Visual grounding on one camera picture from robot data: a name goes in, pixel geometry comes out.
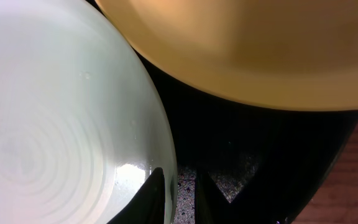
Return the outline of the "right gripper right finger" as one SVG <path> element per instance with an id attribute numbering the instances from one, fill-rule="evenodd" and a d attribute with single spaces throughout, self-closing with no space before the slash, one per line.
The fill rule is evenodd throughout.
<path id="1" fill-rule="evenodd" d="M 230 204 L 210 175 L 197 170 L 195 179 L 195 223 L 229 224 Z"/>

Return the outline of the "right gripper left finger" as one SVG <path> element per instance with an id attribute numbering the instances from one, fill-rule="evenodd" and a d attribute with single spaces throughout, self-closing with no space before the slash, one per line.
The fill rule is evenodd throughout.
<path id="1" fill-rule="evenodd" d="M 107 224 L 164 224 L 165 178 L 155 168 L 132 200 Z"/>

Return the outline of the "light blue plate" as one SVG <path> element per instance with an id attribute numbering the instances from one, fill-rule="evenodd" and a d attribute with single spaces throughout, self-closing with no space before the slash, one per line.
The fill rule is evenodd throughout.
<path id="1" fill-rule="evenodd" d="M 0 1 L 0 223 L 107 223 L 155 168 L 177 205 L 166 112 L 89 2 Z"/>

